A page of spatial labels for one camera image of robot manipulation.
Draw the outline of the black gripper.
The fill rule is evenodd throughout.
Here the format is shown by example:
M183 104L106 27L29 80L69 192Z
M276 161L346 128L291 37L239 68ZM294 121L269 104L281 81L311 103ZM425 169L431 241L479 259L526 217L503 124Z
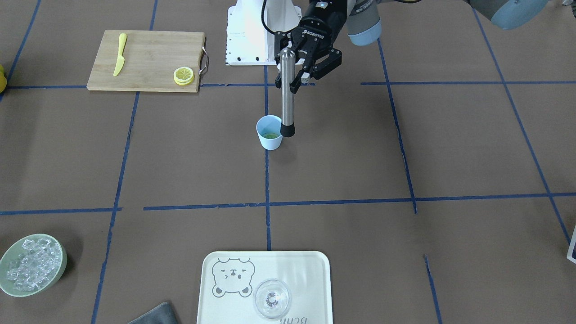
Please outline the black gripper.
M275 86L281 89L288 71L288 42L299 58L308 61L323 61L308 64L290 82L290 92L296 94L302 78L321 79L342 64L342 52L333 48L348 17L347 0L310 0L298 25L288 31L275 34L275 61L278 74Z

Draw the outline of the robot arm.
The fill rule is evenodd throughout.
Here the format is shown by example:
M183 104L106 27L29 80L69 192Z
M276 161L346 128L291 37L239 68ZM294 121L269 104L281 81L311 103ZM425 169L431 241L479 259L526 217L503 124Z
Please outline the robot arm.
M366 46L382 34L381 7L392 0L310 0L295 26L274 31L274 55L278 68L275 87L296 94L310 79L319 80L342 64L342 51L335 47L342 31L351 43ZM418 6L439 13L469 8L492 25L512 30L535 18L545 0L397 0L397 5Z

